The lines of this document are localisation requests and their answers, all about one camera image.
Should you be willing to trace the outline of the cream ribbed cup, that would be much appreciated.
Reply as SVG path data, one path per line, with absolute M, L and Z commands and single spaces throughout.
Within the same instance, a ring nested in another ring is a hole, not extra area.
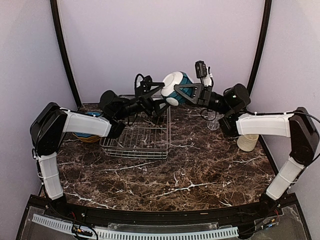
M 258 139 L 258 134 L 240 135 L 237 139 L 237 146 L 244 152 L 251 152 L 256 147 Z

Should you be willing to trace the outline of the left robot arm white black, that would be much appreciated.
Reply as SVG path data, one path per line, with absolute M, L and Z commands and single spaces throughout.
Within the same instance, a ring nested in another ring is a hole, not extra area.
M 135 96 L 125 98 L 112 90 L 105 91 L 99 100 L 100 112 L 82 113 L 60 107 L 50 102 L 30 126 L 38 176 L 48 198 L 53 201 L 51 210 L 60 218 L 67 218 L 70 206 L 62 199 L 57 155 L 65 134 L 72 133 L 85 143 L 97 142 L 100 138 L 117 139 L 126 127 L 124 120 L 140 113 L 160 115 L 166 109 L 165 101 L 152 96 L 165 84 L 142 80 L 135 84 Z

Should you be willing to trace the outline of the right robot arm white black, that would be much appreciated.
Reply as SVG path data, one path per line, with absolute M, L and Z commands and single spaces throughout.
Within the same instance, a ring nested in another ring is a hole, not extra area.
M 314 124 L 316 117 L 304 107 L 285 112 L 253 112 L 247 110 L 251 99 L 247 88 L 237 83 L 222 95 L 213 92 L 212 86 L 200 83 L 177 84 L 174 90 L 195 107 L 204 107 L 222 115 L 221 131 L 229 137 L 258 135 L 266 140 L 282 139 L 280 147 L 288 154 L 282 161 L 273 181 L 255 205 L 255 213 L 266 217 L 275 208 L 275 201 L 295 184 L 303 171 L 317 159 L 320 134 Z

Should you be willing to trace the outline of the wire metal dish rack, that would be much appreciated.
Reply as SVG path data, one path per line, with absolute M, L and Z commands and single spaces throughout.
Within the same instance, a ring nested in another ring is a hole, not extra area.
M 171 147 L 171 108 L 160 116 L 141 112 L 129 117 L 122 134 L 116 138 L 102 137 L 102 150 L 110 157 L 163 160 Z

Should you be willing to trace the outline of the blue dotted plate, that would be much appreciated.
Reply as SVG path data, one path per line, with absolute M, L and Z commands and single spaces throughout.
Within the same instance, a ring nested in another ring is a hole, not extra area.
M 100 112 L 87 112 L 85 115 L 93 118 L 99 118 L 102 116 Z

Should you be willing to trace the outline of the clear glass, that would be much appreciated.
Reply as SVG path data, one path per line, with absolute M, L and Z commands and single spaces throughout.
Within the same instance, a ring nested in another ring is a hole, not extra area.
M 207 128 L 212 131 L 216 131 L 219 129 L 220 124 L 219 120 L 223 117 L 222 114 L 216 111 L 210 111 L 207 115 Z

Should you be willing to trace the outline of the yellow dotted scalloped plate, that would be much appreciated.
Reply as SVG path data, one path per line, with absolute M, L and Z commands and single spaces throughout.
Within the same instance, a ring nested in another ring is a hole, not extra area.
M 73 132 L 72 134 L 76 138 L 78 138 L 81 142 L 84 142 L 84 143 L 97 143 L 101 139 L 101 137 L 98 135 L 92 135 L 92 134 L 87 134 L 87 133 Z

